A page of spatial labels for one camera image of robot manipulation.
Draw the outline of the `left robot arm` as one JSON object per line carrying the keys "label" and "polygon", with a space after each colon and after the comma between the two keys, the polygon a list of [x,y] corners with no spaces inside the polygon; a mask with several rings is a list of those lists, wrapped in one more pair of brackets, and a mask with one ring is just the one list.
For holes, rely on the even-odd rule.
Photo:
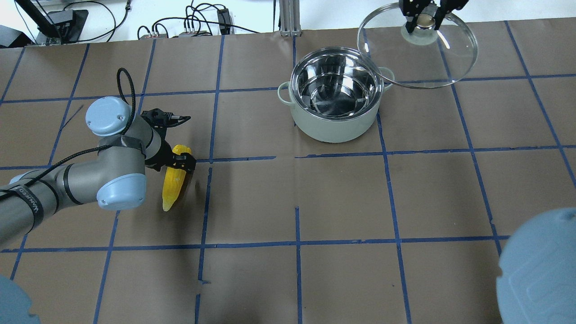
{"label": "left robot arm", "polygon": [[160,109],[138,114],[135,89],[126,68],[117,71],[119,96],[94,101],[85,123],[99,144],[74,153],[45,170],[32,170],[1,187],[0,243],[6,248],[38,228],[59,211],[97,203],[107,211],[142,205],[146,197],[145,169],[163,167],[193,174],[191,153],[175,153],[166,130],[189,120]]}

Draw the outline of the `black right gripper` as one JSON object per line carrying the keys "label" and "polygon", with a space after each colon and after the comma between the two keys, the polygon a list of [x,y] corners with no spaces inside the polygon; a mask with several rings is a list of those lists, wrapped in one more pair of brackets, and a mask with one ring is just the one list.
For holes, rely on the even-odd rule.
{"label": "black right gripper", "polygon": [[[434,15],[434,30],[440,29],[442,21],[448,13],[452,13],[454,10],[461,10],[467,3],[468,0],[441,0],[440,4],[436,5],[438,9]],[[398,5],[406,17],[405,29],[408,34],[411,34],[416,28],[420,13],[425,8],[432,6],[432,0],[399,0]]]}

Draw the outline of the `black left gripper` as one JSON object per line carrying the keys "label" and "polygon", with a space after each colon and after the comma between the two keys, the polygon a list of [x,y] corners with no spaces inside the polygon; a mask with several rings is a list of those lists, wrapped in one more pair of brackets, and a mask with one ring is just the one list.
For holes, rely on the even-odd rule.
{"label": "black left gripper", "polygon": [[166,141],[167,129],[177,127],[180,116],[155,108],[142,112],[142,119],[150,125],[152,137],[146,146],[146,167],[160,171],[163,166],[194,171],[196,159],[191,153],[174,154]]}

